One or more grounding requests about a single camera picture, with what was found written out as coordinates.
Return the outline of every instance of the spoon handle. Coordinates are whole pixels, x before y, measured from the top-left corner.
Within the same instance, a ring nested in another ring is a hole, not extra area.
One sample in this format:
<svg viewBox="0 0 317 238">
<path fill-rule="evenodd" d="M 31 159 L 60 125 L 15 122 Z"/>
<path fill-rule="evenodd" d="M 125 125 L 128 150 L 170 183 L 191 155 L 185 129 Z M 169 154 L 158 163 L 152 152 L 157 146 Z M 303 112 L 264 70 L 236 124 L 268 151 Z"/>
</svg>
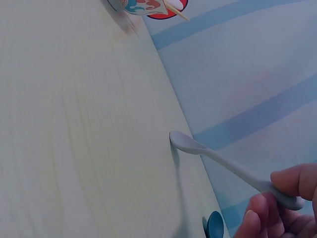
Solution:
<svg viewBox="0 0 317 238">
<path fill-rule="evenodd" d="M 225 157 L 220 156 L 212 149 L 202 149 L 202 154 L 208 156 L 209 158 L 213 159 L 217 163 L 224 166 L 226 169 L 233 172 L 236 176 L 241 178 L 243 181 L 254 187 L 256 190 L 260 192 L 272 192 L 276 200 L 282 204 L 285 208 L 290 210 L 300 210 L 304 206 L 304 200 L 300 197 L 291 197 L 288 196 L 277 188 L 273 186 L 271 181 L 263 180 L 258 178 L 252 171 L 244 167 L 243 165 L 227 159 Z"/>
</svg>

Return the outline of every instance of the finger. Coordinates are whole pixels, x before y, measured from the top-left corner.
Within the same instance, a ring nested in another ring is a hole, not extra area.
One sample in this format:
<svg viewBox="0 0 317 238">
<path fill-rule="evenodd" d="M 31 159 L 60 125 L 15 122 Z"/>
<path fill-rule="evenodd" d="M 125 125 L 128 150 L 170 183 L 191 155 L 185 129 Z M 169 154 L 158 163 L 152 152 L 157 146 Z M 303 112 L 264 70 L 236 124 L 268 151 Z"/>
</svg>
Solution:
<svg viewBox="0 0 317 238">
<path fill-rule="evenodd" d="M 308 222 L 302 230 L 297 234 L 297 237 L 303 237 L 303 238 L 310 238 L 310 237 L 316 237 L 316 230 L 315 230 L 315 220 L 311 219 L 310 222 Z"/>
<path fill-rule="evenodd" d="M 301 196 L 313 201 L 313 210 L 317 218 L 317 164 L 302 164 L 271 174 L 273 185 L 290 196 Z M 299 231 L 312 216 L 301 217 L 299 213 L 281 208 L 280 215 L 286 230 Z"/>
<path fill-rule="evenodd" d="M 267 235 L 269 238 L 279 238 L 284 234 L 285 229 L 279 215 L 276 198 L 270 192 L 263 193 L 263 197 L 266 198 L 268 204 Z"/>
<path fill-rule="evenodd" d="M 260 235 L 261 221 L 257 213 L 247 211 L 241 226 L 238 228 L 234 238 L 257 238 Z"/>
<path fill-rule="evenodd" d="M 317 164 L 302 164 L 273 172 L 271 180 L 280 191 L 312 201 L 317 187 Z"/>
<path fill-rule="evenodd" d="M 296 236 L 292 233 L 285 233 L 281 238 L 296 238 Z"/>
<path fill-rule="evenodd" d="M 249 210 L 252 210 L 255 213 L 257 213 L 261 222 L 260 232 L 262 232 L 264 229 L 266 229 L 268 217 L 268 203 L 266 201 L 266 198 L 262 194 L 257 194 L 251 197 L 246 211 Z"/>
</svg>

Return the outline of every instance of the striped fabric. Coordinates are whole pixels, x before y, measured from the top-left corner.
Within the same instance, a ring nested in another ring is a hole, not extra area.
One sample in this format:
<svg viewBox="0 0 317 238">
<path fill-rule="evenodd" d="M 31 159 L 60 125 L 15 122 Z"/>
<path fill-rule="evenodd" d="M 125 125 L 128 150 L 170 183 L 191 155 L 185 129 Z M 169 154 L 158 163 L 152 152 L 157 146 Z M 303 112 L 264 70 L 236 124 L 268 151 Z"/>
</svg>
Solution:
<svg viewBox="0 0 317 238">
<path fill-rule="evenodd" d="M 145 22 L 194 138 L 266 178 L 316 161 L 317 0 L 189 0 L 183 13 Z M 233 236 L 256 191 L 202 159 Z"/>
</svg>

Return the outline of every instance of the white plastic spoon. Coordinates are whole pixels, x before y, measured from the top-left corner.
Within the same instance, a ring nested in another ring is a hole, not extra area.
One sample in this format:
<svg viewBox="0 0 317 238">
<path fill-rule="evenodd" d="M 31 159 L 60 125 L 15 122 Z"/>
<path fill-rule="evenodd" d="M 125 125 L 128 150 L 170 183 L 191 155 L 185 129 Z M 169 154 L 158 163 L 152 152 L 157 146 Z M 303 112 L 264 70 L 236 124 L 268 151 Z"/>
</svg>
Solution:
<svg viewBox="0 0 317 238">
<path fill-rule="evenodd" d="M 272 185 L 271 181 L 258 178 L 256 174 L 245 168 L 243 165 L 218 155 L 215 151 L 198 143 L 188 135 L 180 131 L 171 131 L 169 133 L 169 139 L 177 149 L 192 155 L 206 155 L 233 172 L 256 190 L 273 193 L 276 200 L 287 209 L 297 211 L 303 208 L 305 203 L 304 199 L 300 197 L 290 197 L 282 193 Z"/>
</svg>

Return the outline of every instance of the wood grain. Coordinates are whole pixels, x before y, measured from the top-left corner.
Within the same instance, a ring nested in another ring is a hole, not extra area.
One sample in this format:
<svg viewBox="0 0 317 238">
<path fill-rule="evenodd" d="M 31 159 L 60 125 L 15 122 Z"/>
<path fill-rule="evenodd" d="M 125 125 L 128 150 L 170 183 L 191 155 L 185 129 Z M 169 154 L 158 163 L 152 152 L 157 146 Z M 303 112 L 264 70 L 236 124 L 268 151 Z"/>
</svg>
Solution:
<svg viewBox="0 0 317 238">
<path fill-rule="evenodd" d="M 200 158 L 172 154 L 168 132 L 189 129 L 137 21 L 0 1 L 2 238 L 204 237 L 219 207 Z"/>
</svg>

